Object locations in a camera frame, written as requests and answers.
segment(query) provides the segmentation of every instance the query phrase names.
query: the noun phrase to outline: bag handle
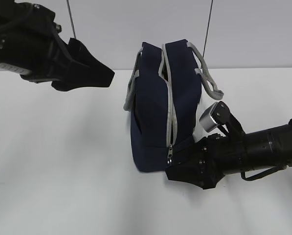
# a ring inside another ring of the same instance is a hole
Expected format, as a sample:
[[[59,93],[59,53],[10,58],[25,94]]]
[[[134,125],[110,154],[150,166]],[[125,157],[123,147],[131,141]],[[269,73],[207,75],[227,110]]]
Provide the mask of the bag handle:
[[[208,70],[208,66],[206,65],[206,62],[205,62],[203,56],[200,54],[198,49],[192,43],[188,42],[187,46],[192,48],[193,53],[197,56],[197,58],[199,59],[199,61],[201,63],[202,71],[199,68],[197,68],[197,69],[195,69],[195,72],[196,72],[196,74],[201,75],[202,84],[203,84],[205,91],[207,92],[207,94],[211,98],[213,98],[215,100],[221,100],[223,98],[224,93],[218,89],[218,86],[216,85],[215,81],[211,77],[209,70]],[[213,90],[211,90],[208,82],[212,85]]]
[[[131,79],[130,79],[130,81],[128,83],[126,100],[125,100],[125,104],[124,104],[124,110],[125,111],[130,111],[133,108],[134,97],[135,97],[135,94],[136,94],[135,81],[136,81],[136,78],[139,77],[139,70],[137,70],[137,65],[138,65],[138,61],[139,61],[139,59],[141,57],[142,50],[143,50],[143,48],[141,48],[139,50],[139,52],[137,53],[136,60],[135,60],[135,65],[134,65],[134,68],[133,68],[133,73],[132,73]]]

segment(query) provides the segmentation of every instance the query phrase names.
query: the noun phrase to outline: white table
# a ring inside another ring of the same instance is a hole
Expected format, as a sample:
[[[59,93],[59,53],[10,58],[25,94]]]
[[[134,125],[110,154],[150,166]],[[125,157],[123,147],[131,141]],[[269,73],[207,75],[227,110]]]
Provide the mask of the white table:
[[[292,118],[292,69],[211,74],[246,132]],[[292,168],[205,191],[139,173],[122,109],[130,75],[60,93],[0,72],[0,235],[292,235]],[[198,115],[212,103],[203,93]]]

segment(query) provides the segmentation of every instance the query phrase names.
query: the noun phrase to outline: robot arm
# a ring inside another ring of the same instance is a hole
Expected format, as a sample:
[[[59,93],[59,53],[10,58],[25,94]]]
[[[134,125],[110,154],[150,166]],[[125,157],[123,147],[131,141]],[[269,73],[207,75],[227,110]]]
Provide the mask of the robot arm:
[[[66,44],[55,13],[41,5],[0,0],[0,69],[59,91],[109,87],[114,72],[78,40]]]
[[[200,123],[207,132],[219,128],[226,137],[214,134],[186,149],[189,159],[166,169],[169,180],[208,189],[215,188],[228,174],[240,173],[244,180],[254,181],[292,166],[292,119],[288,125],[246,134],[227,105],[218,102],[205,111]],[[174,157],[181,159],[177,155],[182,154],[185,152],[175,153]],[[245,172],[266,168],[246,177]]]

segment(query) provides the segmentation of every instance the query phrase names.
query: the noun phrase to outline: black cable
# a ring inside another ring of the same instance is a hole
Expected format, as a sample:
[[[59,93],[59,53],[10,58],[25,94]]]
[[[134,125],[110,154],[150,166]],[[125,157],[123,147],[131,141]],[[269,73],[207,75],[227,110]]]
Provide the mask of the black cable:
[[[283,170],[285,169],[285,167],[283,165],[280,165],[280,166],[275,166],[273,168],[270,168],[268,170],[265,170],[259,174],[256,174],[256,175],[253,175],[253,176],[250,176],[248,178],[246,178],[246,174],[244,172],[241,172],[241,177],[243,180],[246,180],[246,181],[255,181],[255,180],[258,180],[258,179],[261,179],[263,177],[266,177],[268,175],[271,175],[271,174],[274,174],[280,170]]]
[[[30,3],[23,3],[26,7],[28,7],[28,10],[26,12],[25,15],[22,15],[12,21],[10,21],[9,23],[6,23],[3,26],[0,26],[0,34],[2,34],[3,32],[9,31],[13,28],[16,28],[17,26],[21,25],[22,23],[24,23],[25,21],[28,20],[28,18],[31,16],[31,14],[33,13],[34,10],[34,5],[30,4]]]
[[[202,54],[203,57],[204,57],[204,53],[205,53],[206,41],[207,41],[207,39],[208,39],[208,34],[209,34],[209,27],[210,27],[210,20],[211,20],[212,6],[213,6],[213,0],[212,0],[212,2],[211,2],[211,7],[210,7],[208,26],[207,26],[207,28],[206,28],[206,35],[205,35],[205,41],[204,41],[204,47],[203,47],[203,54]]]
[[[74,38],[76,39],[75,27],[74,27],[74,22],[73,22],[71,7],[69,5],[69,0],[67,0],[67,8],[68,8],[69,19],[70,19],[71,25],[72,25],[73,35],[74,35]]]

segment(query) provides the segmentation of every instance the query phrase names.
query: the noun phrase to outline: label sticker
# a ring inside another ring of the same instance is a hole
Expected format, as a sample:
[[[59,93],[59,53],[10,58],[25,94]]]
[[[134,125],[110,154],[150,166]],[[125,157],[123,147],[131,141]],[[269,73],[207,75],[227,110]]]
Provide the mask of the label sticker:
[[[6,64],[6,63],[0,63],[0,69],[10,72],[15,72],[21,75],[29,75],[31,73],[30,70],[23,69],[14,65]]]

